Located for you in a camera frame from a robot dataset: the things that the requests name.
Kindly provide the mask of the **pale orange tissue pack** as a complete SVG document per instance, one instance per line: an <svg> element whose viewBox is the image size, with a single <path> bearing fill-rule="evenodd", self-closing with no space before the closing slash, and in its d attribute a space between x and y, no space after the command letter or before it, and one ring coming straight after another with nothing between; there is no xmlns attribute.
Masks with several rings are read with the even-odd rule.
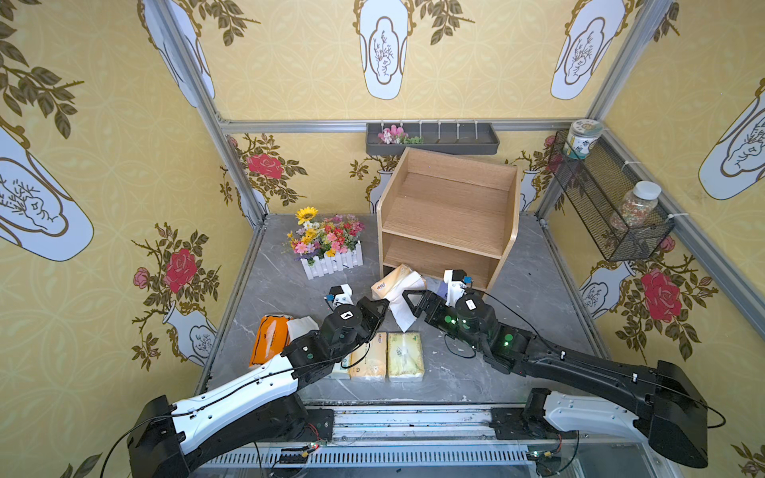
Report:
<svg viewBox="0 0 765 478"><path fill-rule="evenodd" d="M390 302L390 310L396 323L400 330L406 333L416 321L416 317L404 300L404 291L424 290L427 284L424 276L402 264L376 282L371 287L371 292L375 300L385 299Z"/></svg>

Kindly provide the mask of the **yellow green tissue pack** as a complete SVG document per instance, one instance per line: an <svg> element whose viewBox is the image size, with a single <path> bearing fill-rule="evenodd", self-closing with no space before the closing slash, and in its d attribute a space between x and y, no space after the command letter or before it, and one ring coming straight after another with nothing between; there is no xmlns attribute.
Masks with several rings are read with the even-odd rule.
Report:
<svg viewBox="0 0 765 478"><path fill-rule="evenodd" d="M424 379L426 367L420 333L388 335L386 372L390 382L421 382Z"/></svg>

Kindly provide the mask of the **white green tissue pack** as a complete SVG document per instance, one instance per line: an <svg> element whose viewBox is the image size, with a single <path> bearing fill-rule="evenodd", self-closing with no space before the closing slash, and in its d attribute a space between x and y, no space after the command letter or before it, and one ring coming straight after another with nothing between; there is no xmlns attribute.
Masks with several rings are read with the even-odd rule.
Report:
<svg viewBox="0 0 765 478"><path fill-rule="evenodd" d="M332 372L329 374L329 378L333 380L348 380L350 378L350 370L344 368L341 364L335 364Z"/></svg>

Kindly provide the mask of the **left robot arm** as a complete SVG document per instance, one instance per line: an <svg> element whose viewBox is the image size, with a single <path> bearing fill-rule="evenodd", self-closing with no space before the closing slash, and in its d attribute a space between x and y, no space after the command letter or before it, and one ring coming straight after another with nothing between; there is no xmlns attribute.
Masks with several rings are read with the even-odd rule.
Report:
<svg viewBox="0 0 765 478"><path fill-rule="evenodd" d="M266 364L199 396L148 402L127 433L135 477L187 477L207 461L249 442L299 431L307 412L298 392L371 342L390 303L340 304Z"/></svg>

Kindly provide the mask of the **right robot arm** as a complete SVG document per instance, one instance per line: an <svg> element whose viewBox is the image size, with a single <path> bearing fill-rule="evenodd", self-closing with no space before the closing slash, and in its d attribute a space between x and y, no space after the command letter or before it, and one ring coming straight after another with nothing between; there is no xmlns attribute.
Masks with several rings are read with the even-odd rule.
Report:
<svg viewBox="0 0 765 478"><path fill-rule="evenodd" d="M564 348L503 324L473 291L454 305L430 290L406 290L402 296L414 316L466 343L498 372L553 380L605 398L635 414L637 431L653 450L686 467L707 467L708 406L676 364L634 366Z"/></svg>

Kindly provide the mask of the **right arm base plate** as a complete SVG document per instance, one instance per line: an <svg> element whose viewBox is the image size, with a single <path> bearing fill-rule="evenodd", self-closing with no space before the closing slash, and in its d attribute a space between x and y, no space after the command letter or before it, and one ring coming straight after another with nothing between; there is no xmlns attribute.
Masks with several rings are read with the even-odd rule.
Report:
<svg viewBox="0 0 765 478"><path fill-rule="evenodd" d="M519 407L496 407L490 412L489 427L498 440L544 438L545 432L535 418Z"/></svg>

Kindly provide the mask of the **beige orange tissue pack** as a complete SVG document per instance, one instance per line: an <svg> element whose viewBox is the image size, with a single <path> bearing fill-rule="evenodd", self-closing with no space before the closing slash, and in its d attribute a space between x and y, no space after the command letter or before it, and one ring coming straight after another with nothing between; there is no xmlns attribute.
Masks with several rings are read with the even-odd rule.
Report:
<svg viewBox="0 0 765 478"><path fill-rule="evenodd" d="M388 364L388 334L381 332L351 354L350 379L354 382L384 382Z"/></svg>

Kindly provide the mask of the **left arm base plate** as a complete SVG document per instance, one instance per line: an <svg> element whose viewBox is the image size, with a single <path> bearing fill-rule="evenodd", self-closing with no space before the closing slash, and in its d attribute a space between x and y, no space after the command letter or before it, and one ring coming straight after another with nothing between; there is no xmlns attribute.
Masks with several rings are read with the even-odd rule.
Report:
<svg viewBox="0 0 765 478"><path fill-rule="evenodd" d="M308 408L307 418L299 429L299 441L331 441L334 434L335 411L332 408Z"/></svg>

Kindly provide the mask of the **purple tissue pack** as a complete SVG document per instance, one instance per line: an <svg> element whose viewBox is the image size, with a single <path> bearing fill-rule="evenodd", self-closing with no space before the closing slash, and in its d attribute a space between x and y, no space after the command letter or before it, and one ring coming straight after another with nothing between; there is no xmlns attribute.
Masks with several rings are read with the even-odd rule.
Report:
<svg viewBox="0 0 765 478"><path fill-rule="evenodd" d="M448 294L448 284L442 282L442 280L433 280L430 284L428 284L428 289L430 291L436 293L438 297L446 300L447 294Z"/></svg>

